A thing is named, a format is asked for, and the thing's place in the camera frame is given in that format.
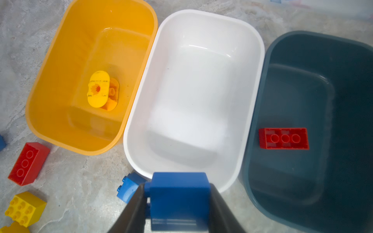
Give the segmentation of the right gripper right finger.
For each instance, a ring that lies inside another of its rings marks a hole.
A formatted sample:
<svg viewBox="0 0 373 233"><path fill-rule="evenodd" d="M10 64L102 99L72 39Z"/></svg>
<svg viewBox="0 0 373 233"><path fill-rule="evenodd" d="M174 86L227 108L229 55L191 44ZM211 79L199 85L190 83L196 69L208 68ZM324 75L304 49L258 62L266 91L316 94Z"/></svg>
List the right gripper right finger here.
<svg viewBox="0 0 373 233"><path fill-rule="evenodd" d="M210 183L209 220L210 233L246 233L217 188Z"/></svg>

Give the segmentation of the white plastic bin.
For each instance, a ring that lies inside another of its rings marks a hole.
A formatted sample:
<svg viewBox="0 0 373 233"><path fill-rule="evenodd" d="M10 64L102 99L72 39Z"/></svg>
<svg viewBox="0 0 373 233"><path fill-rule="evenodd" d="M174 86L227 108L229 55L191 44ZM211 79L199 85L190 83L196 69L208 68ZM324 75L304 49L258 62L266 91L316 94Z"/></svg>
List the white plastic bin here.
<svg viewBox="0 0 373 233"><path fill-rule="evenodd" d="M161 23L123 135L136 172L204 172L220 191L241 169L265 57L249 23L181 10Z"/></svg>

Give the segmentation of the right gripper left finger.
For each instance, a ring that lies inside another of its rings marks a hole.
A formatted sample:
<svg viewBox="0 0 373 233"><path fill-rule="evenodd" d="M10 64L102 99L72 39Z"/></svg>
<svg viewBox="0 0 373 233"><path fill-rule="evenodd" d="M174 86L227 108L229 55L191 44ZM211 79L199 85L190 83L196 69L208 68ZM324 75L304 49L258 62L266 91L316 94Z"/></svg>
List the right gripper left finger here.
<svg viewBox="0 0 373 233"><path fill-rule="evenodd" d="M141 184L108 233L143 233L146 221L145 184Z"/></svg>

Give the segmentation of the yellow plastic bin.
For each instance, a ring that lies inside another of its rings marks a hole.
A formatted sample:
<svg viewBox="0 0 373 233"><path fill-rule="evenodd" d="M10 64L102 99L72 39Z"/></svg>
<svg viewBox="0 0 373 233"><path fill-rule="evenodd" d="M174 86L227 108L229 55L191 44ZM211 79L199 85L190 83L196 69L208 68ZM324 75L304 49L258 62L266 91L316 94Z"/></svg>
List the yellow plastic bin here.
<svg viewBox="0 0 373 233"><path fill-rule="evenodd" d="M157 15L145 1L73 1L29 95L30 130L83 155L115 146L123 137L157 28ZM97 71L119 83L112 111L88 103L88 83Z"/></svg>

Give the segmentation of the yellow round lego piece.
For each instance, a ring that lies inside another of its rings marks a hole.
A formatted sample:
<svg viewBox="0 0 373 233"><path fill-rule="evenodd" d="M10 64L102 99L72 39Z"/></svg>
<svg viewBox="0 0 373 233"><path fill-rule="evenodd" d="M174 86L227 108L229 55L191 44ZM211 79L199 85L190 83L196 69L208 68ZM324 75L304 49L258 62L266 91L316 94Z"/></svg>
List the yellow round lego piece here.
<svg viewBox="0 0 373 233"><path fill-rule="evenodd" d="M118 104L119 83L105 71L92 74L88 83L87 100L91 107L112 111Z"/></svg>

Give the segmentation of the dark teal plastic bin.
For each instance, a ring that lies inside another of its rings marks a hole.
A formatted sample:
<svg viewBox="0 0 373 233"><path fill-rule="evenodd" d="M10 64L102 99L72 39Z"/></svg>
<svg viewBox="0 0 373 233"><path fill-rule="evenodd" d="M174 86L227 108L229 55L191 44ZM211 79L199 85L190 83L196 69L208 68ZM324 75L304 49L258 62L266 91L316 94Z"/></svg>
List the dark teal plastic bin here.
<svg viewBox="0 0 373 233"><path fill-rule="evenodd" d="M309 150L266 150L261 128L306 128ZM373 230L373 48L307 31L268 48L241 180L266 217L308 233Z"/></svg>

